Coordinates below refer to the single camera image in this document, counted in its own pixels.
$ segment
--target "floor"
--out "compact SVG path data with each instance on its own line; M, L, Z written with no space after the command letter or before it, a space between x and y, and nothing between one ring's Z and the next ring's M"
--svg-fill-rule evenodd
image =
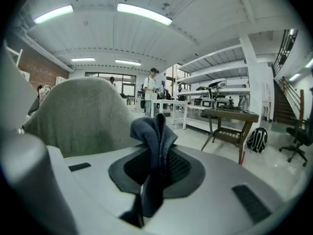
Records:
M137 109L134 109L134 106L130 108L135 118L144 117L142 114L143 110L139 107L137 107ZM188 112L188 117L199 118L199 116L193 115L192 112ZM171 117L167 117L168 126L178 136L175 144L201 150L208 137L208 133L191 126L187 126L186 130L183 130L183 113L177 113L177 118L176 124L172 125ZM243 124L240 122L223 121L222 125L241 128ZM286 127L275 123L270 124L264 120L261 126L268 130L268 145L265 150L259 154L245 149L246 154L243 167L265 181L275 189L285 201L288 201L305 189L306 183L311 177L313 169L313 149L312 147L306 147L306 149L304 149L306 157L309 160L306 167L302 166L303 160L299 155L296 155L293 160L288 163L287 159L291 156L291 152L278 151L279 147L289 145L292 141L289 135L284 131ZM238 162L238 149L234 145L220 140L215 140L214 143L209 142L203 151L226 157L236 163Z

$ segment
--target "black office chair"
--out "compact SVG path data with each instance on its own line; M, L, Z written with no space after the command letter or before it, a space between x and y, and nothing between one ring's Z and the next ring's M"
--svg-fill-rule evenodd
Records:
M305 124L305 128L301 129L299 127L299 124L301 123L300 120L296 119L295 123L295 128L287 128L287 132L294 137L293 143L296 144L296 146L285 146L281 147L279 151L282 151L283 149L289 150L289 151L294 151L293 155L288 158L288 162L290 163L293 157L295 156L296 153L300 155L301 158L304 159L303 166L307 165L307 158L304 155L304 151L302 151L299 147L302 145L305 146L310 146L313 143L313 103L312 103L312 108L311 108L311 113L310 117L307 120L303 121Z

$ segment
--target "white floor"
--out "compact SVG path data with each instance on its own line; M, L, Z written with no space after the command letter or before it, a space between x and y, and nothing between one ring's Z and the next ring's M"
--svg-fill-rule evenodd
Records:
M130 108L135 118L144 117L142 109ZM201 150L208 137L207 133L191 126L187 126L186 130L183 130L183 113L178 113L177 117L181 119L177 119L175 125L171 124L171 117L167 117L168 126L178 136L175 144ZM302 166L304 161L299 155L295 155L291 163L288 163L287 159L291 156L291 152L286 150L279 152L278 147L289 145L290 143L286 143L290 142L289 136L281 133L273 133L272 136L262 153L257 154L246 149L243 167L269 184L285 201L288 201L305 189L308 179L312 176L313 152L311 147L305 149L306 157L309 160L306 167ZM214 143L210 141L203 151L238 162L238 148L220 140L215 140Z

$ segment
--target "backpack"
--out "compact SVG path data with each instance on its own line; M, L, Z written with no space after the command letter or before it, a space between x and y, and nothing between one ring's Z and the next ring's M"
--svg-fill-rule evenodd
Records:
M268 142L268 132L265 128L256 128L250 135L246 146L253 151L262 152Z

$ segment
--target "gray cloth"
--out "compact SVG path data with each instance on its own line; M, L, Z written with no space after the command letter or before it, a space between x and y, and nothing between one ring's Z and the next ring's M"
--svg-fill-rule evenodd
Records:
M166 177L168 151L178 138L166 125L165 115L142 117L131 125L131 137L147 144L151 151L150 174L143 184L142 212L152 217L163 202L163 181Z
M129 136L132 121L132 113L108 81L84 77L55 86L24 126L71 157L139 144Z
M146 116L151 117L151 105L152 102L150 100L146 100ZM157 114L157 104L153 104L154 106L154 115Z

